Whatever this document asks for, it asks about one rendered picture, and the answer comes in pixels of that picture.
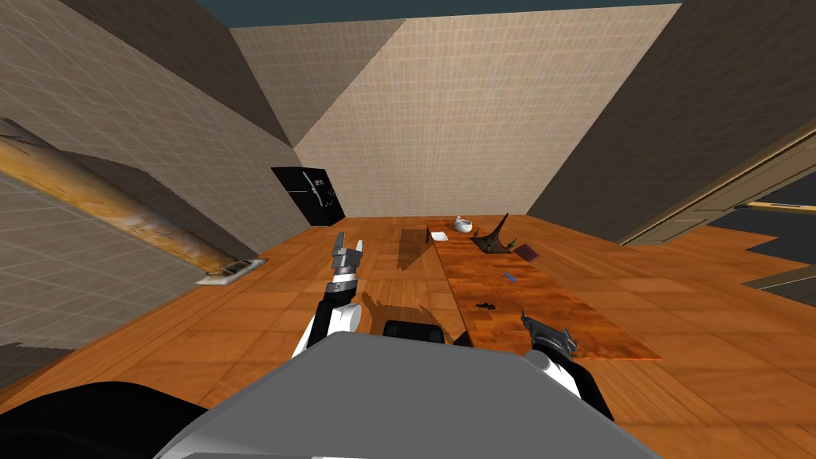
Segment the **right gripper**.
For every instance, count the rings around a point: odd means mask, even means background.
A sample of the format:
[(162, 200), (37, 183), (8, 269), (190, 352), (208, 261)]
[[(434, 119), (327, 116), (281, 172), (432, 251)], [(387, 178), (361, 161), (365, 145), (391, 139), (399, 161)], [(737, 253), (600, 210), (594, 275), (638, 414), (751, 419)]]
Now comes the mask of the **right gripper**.
[(549, 347), (566, 358), (574, 358), (577, 350), (577, 343), (572, 339), (566, 328), (555, 329), (526, 315), (521, 310), (521, 322), (532, 337), (535, 345)]

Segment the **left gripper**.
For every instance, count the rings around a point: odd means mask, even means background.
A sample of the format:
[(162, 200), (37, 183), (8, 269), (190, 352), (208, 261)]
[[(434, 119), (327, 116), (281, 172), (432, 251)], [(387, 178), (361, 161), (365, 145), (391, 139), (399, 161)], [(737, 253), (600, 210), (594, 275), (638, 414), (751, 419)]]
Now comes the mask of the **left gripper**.
[(344, 247), (345, 233), (339, 232), (332, 251), (331, 267), (335, 276), (345, 276), (356, 273), (363, 255), (363, 240), (358, 240), (355, 249)]

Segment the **long wooden table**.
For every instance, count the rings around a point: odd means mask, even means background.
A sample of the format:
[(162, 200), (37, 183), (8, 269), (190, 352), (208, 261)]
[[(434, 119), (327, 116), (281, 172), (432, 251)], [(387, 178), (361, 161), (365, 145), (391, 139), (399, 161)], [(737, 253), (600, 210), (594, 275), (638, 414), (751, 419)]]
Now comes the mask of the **long wooden table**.
[[(515, 253), (483, 253), (470, 240), (476, 230), (479, 237), (487, 235), (477, 227), (470, 233), (457, 232), (448, 220), (426, 222), (426, 239), (434, 244), (474, 347), (517, 354), (528, 351), (531, 337), (520, 319), (524, 310), (552, 328), (566, 328), (578, 345), (576, 359), (658, 360), (643, 343)], [(434, 241), (430, 237), (434, 231), (445, 232), (449, 240)], [(475, 307), (483, 302), (495, 304), (496, 309)]]

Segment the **black refrigerator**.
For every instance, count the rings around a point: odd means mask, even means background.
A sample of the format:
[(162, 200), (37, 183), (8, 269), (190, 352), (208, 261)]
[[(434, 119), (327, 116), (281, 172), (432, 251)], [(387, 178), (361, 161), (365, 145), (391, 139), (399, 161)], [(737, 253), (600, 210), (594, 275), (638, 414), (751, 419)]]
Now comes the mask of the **black refrigerator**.
[(345, 218), (325, 169), (272, 167), (271, 170), (311, 226), (329, 227)]

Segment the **dark spiky object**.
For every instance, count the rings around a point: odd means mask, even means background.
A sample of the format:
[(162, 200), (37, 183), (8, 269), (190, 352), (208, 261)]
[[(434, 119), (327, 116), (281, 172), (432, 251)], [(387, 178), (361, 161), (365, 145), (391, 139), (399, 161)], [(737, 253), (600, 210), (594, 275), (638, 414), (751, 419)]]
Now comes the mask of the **dark spiky object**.
[(500, 223), (496, 226), (495, 229), (491, 231), (490, 234), (486, 236), (479, 237), (478, 231), (476, 230), (473, 236), (470, 238), (471, 241), (483, 252), (486, 254), (505, 254), (505, 253), (512, 253), (512, 247), (516, 240), (513, 240), (510, 244), (504, 245), (500, 238), (500, 231), (502, 230), (504, 223), (506, 222), (509, 214), (506, 214), (500, 221)]

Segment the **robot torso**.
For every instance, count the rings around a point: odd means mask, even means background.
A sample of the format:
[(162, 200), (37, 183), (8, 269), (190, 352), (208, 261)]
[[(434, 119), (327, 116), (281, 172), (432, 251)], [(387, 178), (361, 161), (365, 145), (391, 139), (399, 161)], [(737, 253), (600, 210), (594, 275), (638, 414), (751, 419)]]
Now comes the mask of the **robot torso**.
[(155, 459), (661, 459), (545, 354), (337, 332)]

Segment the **wooden topped counter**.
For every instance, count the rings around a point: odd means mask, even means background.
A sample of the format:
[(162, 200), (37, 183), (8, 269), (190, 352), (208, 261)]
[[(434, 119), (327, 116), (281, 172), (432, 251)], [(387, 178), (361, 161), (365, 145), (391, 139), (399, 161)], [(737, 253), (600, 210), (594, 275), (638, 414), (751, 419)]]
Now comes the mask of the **wooden topped counter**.
[(196, 266), (200, 285), (230, 285), (265, 260), (239, 259), (171, 222), (68, 152), (0, 117), (0, 171)]

